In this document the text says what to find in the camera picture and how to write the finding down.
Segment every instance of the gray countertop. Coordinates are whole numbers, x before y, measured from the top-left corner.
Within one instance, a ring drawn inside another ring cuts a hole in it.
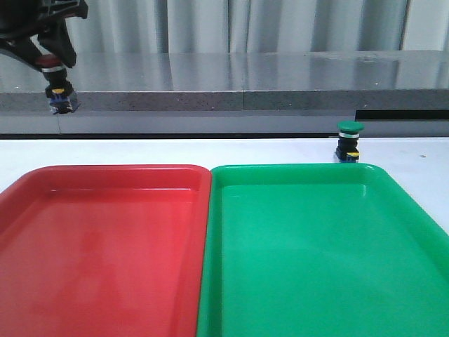
[[[48,109],[43,77],[0,55],[0,112]],[[80,54],[81,111],[443,110],[449,53]]]

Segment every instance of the green tray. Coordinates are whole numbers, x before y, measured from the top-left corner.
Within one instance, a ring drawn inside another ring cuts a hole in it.
[[[197,336],[449,336],[449,237],[382,169],[212,172]]]

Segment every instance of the robotic arm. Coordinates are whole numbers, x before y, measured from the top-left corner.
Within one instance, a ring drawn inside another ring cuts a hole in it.
[[[46,96],[55,114],[73,112],[76,93],[66,80],[76,53],[67,33],[65,19],[87,18],[84,0],[0,0],[0,53],[42,72],[49,86]],[[42,55],[30,37],[51,54]]]

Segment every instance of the plastic tray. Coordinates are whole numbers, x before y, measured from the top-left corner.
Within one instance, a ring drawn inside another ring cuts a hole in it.
[[[194,337],[210,172],[55,166],[0,194],[0,336]]]
[[[212,172],[197,336],[449,336],[449,237],[382,169]]]

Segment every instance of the curtain fold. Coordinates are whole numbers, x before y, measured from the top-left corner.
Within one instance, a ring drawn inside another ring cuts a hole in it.
[[[87,0],[78,53],[449,48],[448,0]]]

